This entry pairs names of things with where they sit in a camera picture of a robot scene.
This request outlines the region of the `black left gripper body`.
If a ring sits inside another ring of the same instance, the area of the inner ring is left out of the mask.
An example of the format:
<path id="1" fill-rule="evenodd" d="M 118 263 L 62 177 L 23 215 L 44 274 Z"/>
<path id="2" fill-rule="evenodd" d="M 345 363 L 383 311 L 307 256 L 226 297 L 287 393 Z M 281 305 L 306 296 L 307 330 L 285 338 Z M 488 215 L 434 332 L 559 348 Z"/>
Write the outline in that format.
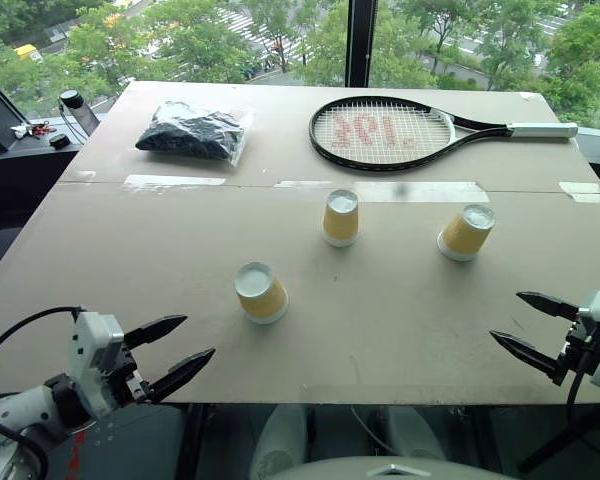
<path id="1" fill-rule="evenodd" d="M 119 408 L 148 400 L 149 384 L 141 377 L 137 363 L 125 344 L 116 354 L 113 368 L 107 374 L 107 386 Z"/>

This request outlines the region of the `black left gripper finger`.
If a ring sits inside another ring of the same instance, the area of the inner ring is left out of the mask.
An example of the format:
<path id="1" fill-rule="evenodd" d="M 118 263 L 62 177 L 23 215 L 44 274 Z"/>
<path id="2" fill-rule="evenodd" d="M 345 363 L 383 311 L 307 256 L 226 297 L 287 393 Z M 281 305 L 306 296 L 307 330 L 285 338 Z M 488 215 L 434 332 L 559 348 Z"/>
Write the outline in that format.
<path id="1" fill-rule="evenodd" d="M 167 315 L 150 321 L 124 335 L 124 343 L 129 350 L 150 344 L 166 336 L 187 320 L 184 314 Z"/>
<path id="2" fill-rule="evenodd" d="M 150 385 L 147 400 L 160 403 L 185 386 L 210 362 L 215 352 L 215 348 L 209 348 L 179 362 L 165 376 Z"/>

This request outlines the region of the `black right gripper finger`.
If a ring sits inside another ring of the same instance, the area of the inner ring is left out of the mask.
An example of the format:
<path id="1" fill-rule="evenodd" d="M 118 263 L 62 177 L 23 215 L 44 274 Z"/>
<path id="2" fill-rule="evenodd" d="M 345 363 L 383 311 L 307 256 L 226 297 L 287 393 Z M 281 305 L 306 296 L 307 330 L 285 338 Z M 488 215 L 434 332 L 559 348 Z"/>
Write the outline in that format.
<path id="1" fill-rule="evenodd" d="M 577 319 L 579 307 L 556 297 L 534 291 L 517 292 L 516 296 L 534 309 L 547 315 L 560 317 L 569 321 Z"/>
<path id="2" fill-rule="evenodd" d="M 544 373 L 553 384 L 562 384 L 565 372 L 557 359 L 539 352 L 533 345 L 509 333 L 490 330 L 489 334 L 515 358 Z"/>

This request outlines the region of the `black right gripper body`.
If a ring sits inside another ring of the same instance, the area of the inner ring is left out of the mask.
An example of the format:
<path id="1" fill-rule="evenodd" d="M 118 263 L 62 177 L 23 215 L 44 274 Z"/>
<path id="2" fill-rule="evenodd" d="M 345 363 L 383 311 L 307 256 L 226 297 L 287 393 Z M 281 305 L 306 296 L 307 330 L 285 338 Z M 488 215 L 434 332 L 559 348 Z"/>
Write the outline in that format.
<path id="1" fill-rule="evenodd" d="M 600 322 L 575 320 L 571 323 L 557 358 L 555 382 L 562 383 L 570 371 L 578 371 L 581 363 L 584 373 L 590 376 L 600 363 Z"/>

